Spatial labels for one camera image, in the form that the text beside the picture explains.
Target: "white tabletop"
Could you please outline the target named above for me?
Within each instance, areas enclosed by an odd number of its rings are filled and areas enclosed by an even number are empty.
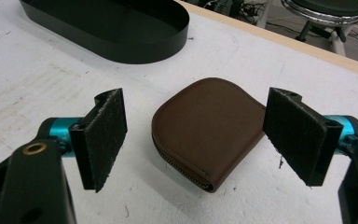
[[[324,185],[311,189],[286,163],[279,169],[281,156],[264,137],[210,194],[155,150],[156,110],[205,77],[232,81],[262,104],[269,87],[278,87],[301,94],[321,114],[358,118],[357,62],[211,15],[190,13],[191,39],[171,58],[131,65],[30,21],[19,1],[0,0],[0,161],[33,139],[44,119],[84,116],[95,95],[123,88],[129,131],[104,188],[83,190],[76,160],[63,159],[78,223],[340,223],[337,189],[350,162],[344,156],[335,156]]]

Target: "metal stool leg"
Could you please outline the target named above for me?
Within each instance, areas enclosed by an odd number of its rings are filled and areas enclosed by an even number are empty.
[[[342,43],[342,41],[339,38],[339,36],[337,35],[336,31],[331,33],[330,38],[331,38],[331,44],[333,46],[333,51],[336,54],[339,54],[339,55],[342,55],[342,56],[346,57],[345,49],[344,49],[344,43]]]
[[[311,27],[312,27],[312,23],[310,23],[310,21],[307,21],[307,23],[305,23],[305,26],[304,26],[303,30],[301,31],[300,35],[296,36],[296,40],[305,42],[305,40],[306,40],[305,36],[307,35],[307,33]]]
[[[257,21],[257,25],[260,28],[266,28],[267,19],[269,18],[269,9],[271,8],[273,0],[268,0],[266,7],[263,10],[263,14],[261,14],[260,19]]]

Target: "black foam pad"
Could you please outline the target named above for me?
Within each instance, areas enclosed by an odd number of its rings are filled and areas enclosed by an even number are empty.
[[[84,189],[103,187],[127,132],[122,89],[95,97],[96,105],[69,133]]]
[[[307,186],[321,186],[343,127],[303,104],[301,98],[270,88],[263,130]]]

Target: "blue metal part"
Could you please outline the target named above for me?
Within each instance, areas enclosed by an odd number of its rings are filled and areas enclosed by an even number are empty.
[[[49,137],[56,141],[62,151],[63,157],[74,157],[75,152],[72,149],[71,135],[69,135],[69,127],[77,123],[81,118],[63,118],[54,120],[51,125]]]
[[[351,122],[345,118],[344,116],[339,115],[328,115],[324,116],[327,119],[335,120],[336,122],[342,124],[344,128],[342,129],[341,136],[339,137],[339,141],[337,144],[337,154],[347,154],[345,153],[345,149],[356,145],[358,142],[358,136],[355,134],[355,130]]]

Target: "stool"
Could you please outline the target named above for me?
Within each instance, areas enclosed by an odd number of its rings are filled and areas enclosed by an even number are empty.
[[[346,41],[342,27],[353,25],[358,22],[358,0],[281,0],[285,8],[298,16],[305,17],[305,24],[299,41],[305,41],[308,31],[325,38],[331,38],[333,47],[335,41],[340,45]],[[325,31],[326,27],[334,29],[333,32]],[[345,56],[345,50],[335,48],[335,52]]]

